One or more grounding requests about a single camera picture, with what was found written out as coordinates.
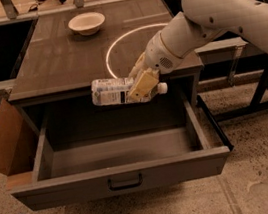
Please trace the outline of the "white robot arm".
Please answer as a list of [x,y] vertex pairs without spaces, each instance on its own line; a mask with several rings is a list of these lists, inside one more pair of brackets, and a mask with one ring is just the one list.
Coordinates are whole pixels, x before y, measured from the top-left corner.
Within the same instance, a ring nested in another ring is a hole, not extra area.
[[268,3],[256,0],[181,0],[182,11],[147,43],[129,76],[129,98],[149,95],[161,74],[225,32],[237,34],[268,54]]

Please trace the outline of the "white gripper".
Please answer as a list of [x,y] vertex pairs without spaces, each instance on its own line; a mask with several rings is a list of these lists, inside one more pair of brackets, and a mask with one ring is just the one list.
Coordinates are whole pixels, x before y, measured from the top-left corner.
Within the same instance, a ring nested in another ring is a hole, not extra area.
[[157,33],[147,43],[146,50],[129,73],[129,77],[135,78],[135,81],[128,97],[137,101],[148,95],[159,82],[159,71],[161,74],[171,73],[182,63],[181,61],[181,58],[167,50],[160,33]]

